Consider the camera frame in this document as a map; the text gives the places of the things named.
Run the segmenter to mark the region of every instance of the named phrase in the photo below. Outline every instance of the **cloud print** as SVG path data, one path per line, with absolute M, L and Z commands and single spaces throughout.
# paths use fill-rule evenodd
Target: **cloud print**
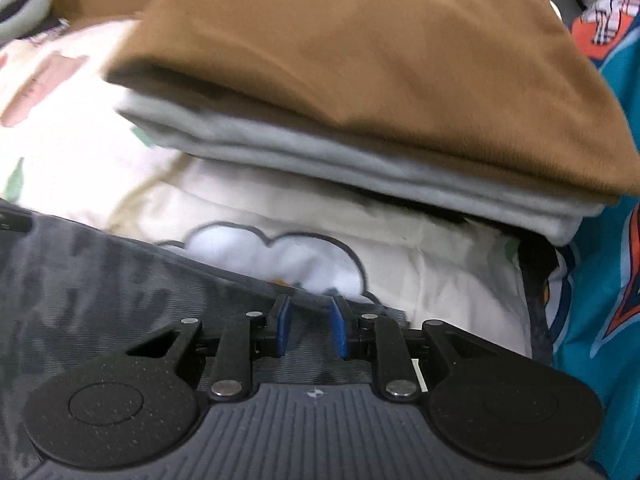
M 339 240 L 312 233 L 269 238 L 259 229 L 227 222 L 199 227 L 184 243 L 160 244 L 175 253 L 219 269 L 314 294 L 375 298 L 367 292 L 360 259 Z

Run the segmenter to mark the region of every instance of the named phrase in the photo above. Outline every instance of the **plaid fabric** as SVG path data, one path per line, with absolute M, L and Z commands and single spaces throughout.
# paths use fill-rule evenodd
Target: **plaid fabric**
M 622 14 L 635 17 L 640 0 L 597 0 L 581 17 L 583 23 L 597 23 L 593 43 L 610 43 L 620 30 Z

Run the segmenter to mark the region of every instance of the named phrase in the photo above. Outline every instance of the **folded gray cloth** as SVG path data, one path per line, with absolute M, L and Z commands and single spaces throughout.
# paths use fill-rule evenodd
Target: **folded gray cloth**
M 27 0 L 0 0 L 0 23 L 18 12 Z
M 0 23 L 0 46 L 27 34 L 51 12 L 52 0 L 28 0 L 9 19 Z
M 128 92 L 116 110 L 158 145 L 203 158 L 290 171 L 523 227 L 569 243 L 604 205 L 460 174 L 348 146 L 326 126 L 220 91 L 216 109 Z

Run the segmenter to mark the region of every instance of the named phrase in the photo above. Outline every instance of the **brown towel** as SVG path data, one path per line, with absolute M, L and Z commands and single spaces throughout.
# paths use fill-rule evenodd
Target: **brown towel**
M 548 0 L 154 0 L 109 79 L 166 96 L 163 69 L 365 148 L 640 195 L 623 112 Z

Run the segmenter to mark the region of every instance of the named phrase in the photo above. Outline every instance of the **metal rivet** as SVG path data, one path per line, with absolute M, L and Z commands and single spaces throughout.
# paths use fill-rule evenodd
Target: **metal rivet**
M 211 392 L 220 397 L 232 397 L 242 392 L 242 384 L 231 379 L 217 381 L 211 385 Z
M 386 384 L 385 390 L 394 397 L 410 397 L 418 391 L 418 386 L 411 381 L 397 379 Z

